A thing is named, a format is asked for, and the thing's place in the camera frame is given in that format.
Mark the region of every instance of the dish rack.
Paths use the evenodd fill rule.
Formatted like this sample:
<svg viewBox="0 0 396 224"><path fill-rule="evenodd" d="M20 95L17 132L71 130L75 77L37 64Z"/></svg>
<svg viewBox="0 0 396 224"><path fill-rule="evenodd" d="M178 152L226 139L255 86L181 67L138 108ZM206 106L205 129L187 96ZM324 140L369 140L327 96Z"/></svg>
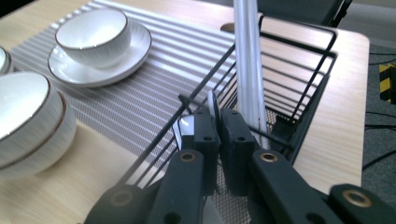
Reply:
<svg viewBox="0 0 396 224"><path fill-rule="evenodd" d="M336 33L325 28L301 25L309 26L329 36L324 47L261 31L261 41L270 41L273 45L281 45L283 49L301 52L302 57L311 57L315 59L315 63L314 65L300 64L276 53L262 51L267 133L251 129L254 133L268 139L269 148L267 149L282 153L291 163L297 158L336 60L336 54L331 52ZM237 110L234 50L235 45L228 49L189 96L179 97L180 108L118 184L132 180L134 185L145 189L162 177L172 155L178 151L172 124L180 116L191 114L201 106L205 106L208 91L213 90L216 93L220 108L228 107ZM300 72L292 74L288 72L289 70ZM220 160L218 190L211 196L211 199L224 223L249 223L247 199L234 197L227 190Z"/></svg>

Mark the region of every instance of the black wire basket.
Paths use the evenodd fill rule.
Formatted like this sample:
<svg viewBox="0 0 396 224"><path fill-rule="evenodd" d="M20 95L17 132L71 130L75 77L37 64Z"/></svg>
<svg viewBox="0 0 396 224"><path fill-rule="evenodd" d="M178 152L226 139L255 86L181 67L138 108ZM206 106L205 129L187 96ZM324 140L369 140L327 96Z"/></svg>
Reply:
<svg viewBox="0 0 396 224"><path fill-rule="evenodd" d="M297 158L336 60L336 54L331 52L336 33L325 28L310 27L329 36L326 45L318 47L261 32L262 41L271 41L273 44L282 45L284 49L301 53L301 57L307 56L316 60L314 66L301 64L276 53L262 50L267 132L263 133L253 128L250 130L268 139L269 148L266 149L282 153L291 163ZM162 178L172 155L178 151L172 125L180 116L192 114L196 109L205 106L208 91L213 90L218 96L219 107L237 109L234 50L235 45L228 49L189 96L179 97L180 108L123 175L118 184L132 181L139 188L146 189ZM290 70L300 72L297 74L288 72ZM234 197L227 190L221 161L218 166L218 190L211 196L211 200L224 223L250 222L247 199L246 197Z"/></svg>

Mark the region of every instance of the gray placemat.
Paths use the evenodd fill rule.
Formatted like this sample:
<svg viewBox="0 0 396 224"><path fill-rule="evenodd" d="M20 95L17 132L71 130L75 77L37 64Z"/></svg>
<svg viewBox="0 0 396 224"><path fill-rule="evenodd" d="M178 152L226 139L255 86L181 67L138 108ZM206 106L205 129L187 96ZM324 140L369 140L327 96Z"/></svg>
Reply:
<svg viewBox="0 0 396 224"><path fill-rule="evenodd" d="M149 29L152 47L147 60L134 74L101 88L78 88L62 83L48 68L56 29L77 14L103 7L121 9L131 20ZM180 107L177 96L189 95L232 44L233 35L221 31L98 0L56 21L10 53L17 70L48 77L65 95L79 120L139 155ZM208 88L213 88L215 79L220 77L215 76Z"/></svg>

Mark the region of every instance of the chair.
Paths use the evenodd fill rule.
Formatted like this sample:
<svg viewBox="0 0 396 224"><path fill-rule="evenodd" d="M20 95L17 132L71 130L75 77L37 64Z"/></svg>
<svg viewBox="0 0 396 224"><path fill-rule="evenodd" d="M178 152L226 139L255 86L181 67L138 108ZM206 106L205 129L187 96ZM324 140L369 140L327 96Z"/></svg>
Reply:
<svg viewBox="0 0 396 224"><path fill-rule="evenodd" d="M264 16L337 27L351 3L352 0L258 0L257 7Z"/></svg>

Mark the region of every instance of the bowl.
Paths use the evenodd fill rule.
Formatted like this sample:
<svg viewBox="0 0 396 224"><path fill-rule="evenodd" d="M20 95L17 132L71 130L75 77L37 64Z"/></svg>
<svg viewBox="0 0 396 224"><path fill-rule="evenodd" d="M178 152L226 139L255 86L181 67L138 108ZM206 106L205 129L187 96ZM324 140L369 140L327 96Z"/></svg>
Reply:
<svg viewBox="0 0 396 224"><path fill-rule="evenodd" d="M23 157L0 166L1 179L38 174L51 167L70 148L77 128L76 117L73 108L64 97L59 92L57 94L62 99L62 118L39 146L32 148Z"/></svg>
<svg viewBox="0 0 396 224"><path fill-rule="evenodd" d="M0 76L14 71L11 55L0 47Z"/></svg>
<svg viewBox="0 0 396 224"><path fill-rule="evenodd" d="M50 81L33 72L0 77L0 166L28 154L52 132L64 110Z"/></svg>
<svg viewBox="0 0 396 224"><path fill-rule="evenodd" d="M131 43L126 15L116 9L96 9L66 21L55 33L56 43L73 60L91 67L121 61Z"/></svg>

